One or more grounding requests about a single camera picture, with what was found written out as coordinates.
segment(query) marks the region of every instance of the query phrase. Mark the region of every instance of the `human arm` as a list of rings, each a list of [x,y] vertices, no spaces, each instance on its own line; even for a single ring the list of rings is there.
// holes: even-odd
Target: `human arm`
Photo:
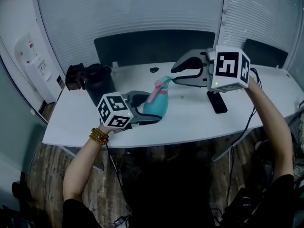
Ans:
[[[113,128],[99,126],[99,129],[109,134]],[[63,180],[63,198],[82,202],[82,193],[86,187],[95,158],[101,145],[89,139],[69,165]]]
[[[273,181],[283,175],[293,175],[292,138],[285,119],[252,77],[249,79],[246,92],[264,125],[275,154]]]

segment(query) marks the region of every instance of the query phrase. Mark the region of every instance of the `black phone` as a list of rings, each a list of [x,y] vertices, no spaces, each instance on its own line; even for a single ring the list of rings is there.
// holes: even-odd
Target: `black phone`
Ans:
[[[219,92],[213,93],[211,91],[208,91],[207,95],[216,114],[226,113],[228,111]]]

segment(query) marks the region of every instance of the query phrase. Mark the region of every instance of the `spray bottle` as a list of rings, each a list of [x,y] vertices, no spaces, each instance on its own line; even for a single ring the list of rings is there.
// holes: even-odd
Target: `spray bottle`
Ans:
[[[158,115],[161,117],[165,116],[169,103],[168,85],[171,80],[171,77],[164,76],[155,82],[154,91],[144,103],[144,114]]]

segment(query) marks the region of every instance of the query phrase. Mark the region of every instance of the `beaded bracelet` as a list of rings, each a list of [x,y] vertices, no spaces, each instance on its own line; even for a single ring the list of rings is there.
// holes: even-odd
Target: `beaded bracelet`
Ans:
[[[105,145],[109,142],[109,135],[103,133],[99,128],[92,128],[90,139],[94,140],[100,145]]]

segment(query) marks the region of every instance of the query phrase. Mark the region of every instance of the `white wall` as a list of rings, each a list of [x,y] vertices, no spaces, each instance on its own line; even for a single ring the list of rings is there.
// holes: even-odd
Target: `white wall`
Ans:
[[[19,201],[13,196],[11,185],[20,181],[21,172],[12,168],[0,159],[0,207],[7,206],[10,209],[19,211]]]
[[[0,55],[19,90],[32,107],[38,111],[43,99],[25,80],[25,78],[28,79],[28,77],[15,58],[14,48],[16,42],[29,32],[32,36],[37,54],[44,56],[46,63],[52,70],[52,76],[57,78],[59,73],[55,67],[55,64],[58,64],[58,62],[54,61],[54,57],[50,55],[49,48],[47,48],[44,42],[43,34],[40,30],[41,27],[39,27],[38,24],[39,20],[37,20],[35,14],[34,1],[35,0],[0,0],[0,37],[2,39],[2,41],[0,40]]]

